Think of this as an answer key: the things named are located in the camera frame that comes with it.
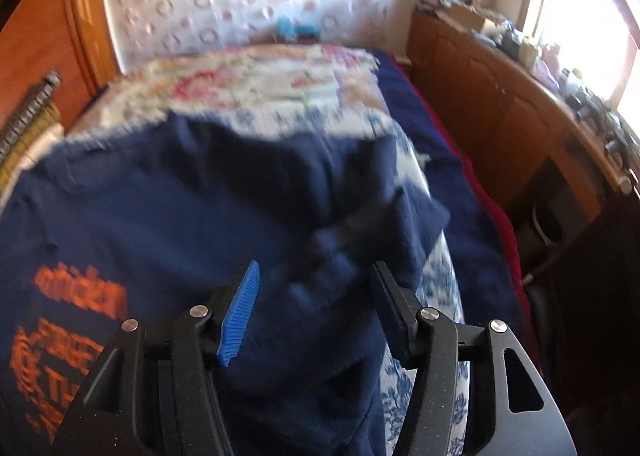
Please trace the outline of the wooden sideboard cabinet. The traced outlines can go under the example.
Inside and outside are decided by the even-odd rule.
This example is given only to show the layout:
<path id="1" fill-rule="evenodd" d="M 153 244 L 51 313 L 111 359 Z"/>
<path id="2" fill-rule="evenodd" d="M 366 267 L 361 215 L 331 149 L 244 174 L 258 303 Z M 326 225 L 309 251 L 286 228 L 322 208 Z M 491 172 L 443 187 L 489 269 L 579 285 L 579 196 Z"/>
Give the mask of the wooden sideboard cabinet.
<path id="1" fill-rule="evenodd" d="M 413 85 L 513 225 L 536 207 L 590 223 L 634 192 L 592 127 L 502 52 L 414 12 L 406 54 Z"/>

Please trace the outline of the blue toy object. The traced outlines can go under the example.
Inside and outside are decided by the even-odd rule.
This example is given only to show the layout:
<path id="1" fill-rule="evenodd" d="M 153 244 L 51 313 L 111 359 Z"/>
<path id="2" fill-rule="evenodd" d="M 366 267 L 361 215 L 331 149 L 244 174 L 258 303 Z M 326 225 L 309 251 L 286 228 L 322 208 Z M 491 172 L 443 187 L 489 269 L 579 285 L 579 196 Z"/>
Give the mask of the blue toy object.
<path id="1" fill-rule="evenodd" d="M 277 21 L 273 38 L 281 44 L 317 44 L 320 42 L 320 29 L 313 24 L 283 17 Z"/>

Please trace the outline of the cardboard box on sideboard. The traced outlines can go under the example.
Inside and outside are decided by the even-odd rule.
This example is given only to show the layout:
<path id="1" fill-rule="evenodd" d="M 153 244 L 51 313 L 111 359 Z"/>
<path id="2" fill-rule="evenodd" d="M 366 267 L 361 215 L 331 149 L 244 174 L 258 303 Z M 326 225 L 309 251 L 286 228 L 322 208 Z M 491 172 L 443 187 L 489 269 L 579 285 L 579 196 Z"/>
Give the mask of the cardboard box on sideboard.
<path id="1" fill-rule="evenodd" d="M 465 5 L 452 4 L 446 9 L 446 16 L 455 25 L 465 31 L 480 32 L 486 18 Z"/>

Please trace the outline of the navy t-shirt orange print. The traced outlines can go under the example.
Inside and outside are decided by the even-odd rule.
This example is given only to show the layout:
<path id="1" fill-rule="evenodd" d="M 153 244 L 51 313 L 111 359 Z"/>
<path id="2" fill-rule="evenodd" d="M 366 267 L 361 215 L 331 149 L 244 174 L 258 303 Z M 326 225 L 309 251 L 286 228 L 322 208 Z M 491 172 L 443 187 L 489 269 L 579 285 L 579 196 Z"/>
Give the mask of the navy t-shirt orange print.
<path id="1" fill-rule="evenodd" d="M 393 135 L 266 139 L 185 115 L 55 147 L 1 216 L 2 453 L 49 453 L 124 320 L 173 319 L 252 260 L 220 376 L 238 452 L 383 454 L 370 268 L 416 288 L 449 221 L 397 159 Z"/>

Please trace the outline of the wooden wardrobe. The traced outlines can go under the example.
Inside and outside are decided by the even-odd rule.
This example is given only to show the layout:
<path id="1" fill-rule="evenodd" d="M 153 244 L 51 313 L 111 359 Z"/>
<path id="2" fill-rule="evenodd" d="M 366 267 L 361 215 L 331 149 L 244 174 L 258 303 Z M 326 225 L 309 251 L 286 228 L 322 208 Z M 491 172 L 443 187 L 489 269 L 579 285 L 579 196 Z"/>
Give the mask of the wooden wardrobe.
<path id="1" fill-rule="evenodd" d="M 66 129 L 119 75 L 104 0 L 1 0 L 1 120 L 54 70 Z"/>

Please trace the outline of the floral quilt bedspread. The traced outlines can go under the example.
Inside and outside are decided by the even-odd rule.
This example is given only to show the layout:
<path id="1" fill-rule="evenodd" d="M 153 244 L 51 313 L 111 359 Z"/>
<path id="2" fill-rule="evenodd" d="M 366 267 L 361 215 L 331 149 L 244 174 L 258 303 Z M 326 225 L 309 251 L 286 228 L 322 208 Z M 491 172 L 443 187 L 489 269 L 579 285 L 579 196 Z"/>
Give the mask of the floral quilt bedspread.
<path id="1" fill-rule="evenodd" d="M 435 237 L 420 257 L 416 298 L 455 321 L 460 291 L 446 242 L 450 214 L 436 199 L 403 116 L 425 108 L 390 57 L 329 45 L 264 45 L 155 59 L 116 78 L 81 119 L 70 141 L 104 146 L 164 121 L 169 112 L 216 121 L 245 137 L 311 133 L 332 138 L 394 140 L 396 179 L 432 206 L 420 224 Z"/>

